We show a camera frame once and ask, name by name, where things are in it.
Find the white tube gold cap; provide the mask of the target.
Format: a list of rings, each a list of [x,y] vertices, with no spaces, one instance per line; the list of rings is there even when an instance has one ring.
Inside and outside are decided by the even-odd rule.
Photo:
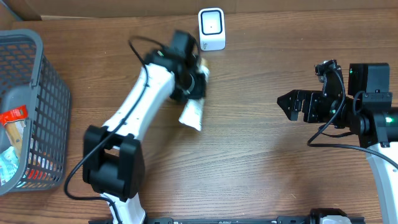
[[[202,117],[203,109],[205,105],[206,96],[206,86],[208,84],[208,79],[210,76],[209,63],[206,59],[202,58],[198,67],[198,76],[201,90],[201,96],[199,99],[189,99],[185,105],[181,116],[179,117],[179,122],[196,129],[197,131],[202,130]]]

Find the orange brown snack packet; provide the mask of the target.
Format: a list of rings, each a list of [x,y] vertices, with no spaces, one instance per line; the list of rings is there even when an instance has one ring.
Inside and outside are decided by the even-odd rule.
[[[7,137],[18,159],[21,158],[22,138],[27,117],[26,105],[1,113],[1,124],[6,130]]]

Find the teal snack pouch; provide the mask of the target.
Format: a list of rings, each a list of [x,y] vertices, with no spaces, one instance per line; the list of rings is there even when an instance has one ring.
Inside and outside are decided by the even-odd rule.
[[[19,158],[13,146],[3,151],[0,155],[1,186],[9,182],[19,167]]]

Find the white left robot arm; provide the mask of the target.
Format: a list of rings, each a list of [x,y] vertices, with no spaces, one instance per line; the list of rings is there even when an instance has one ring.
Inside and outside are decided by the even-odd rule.
[[[163,52],[147,57],[121,107],[101,127],[90,126],[83,140],[82,179],[111,209],[111,223],[147,223],[139,189],[145,177],[142,142],[164,101],[176,96],[185,61]]]

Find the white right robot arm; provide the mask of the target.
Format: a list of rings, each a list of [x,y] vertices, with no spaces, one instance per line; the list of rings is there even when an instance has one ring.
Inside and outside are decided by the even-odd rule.
[[[376,182],[384,223],[397,223],[397,108],[392,94],[377,88],[346,95],[342,80],[324,81],[321,91],[292,90],[277,99],[287,118],[304,114],[306,123],[318,123],[318,131],[307,141],[310,147],[338,147],[364,152]],[[359,145],[315,143],[330,125],[347,129],[340,136],[356,135]]]

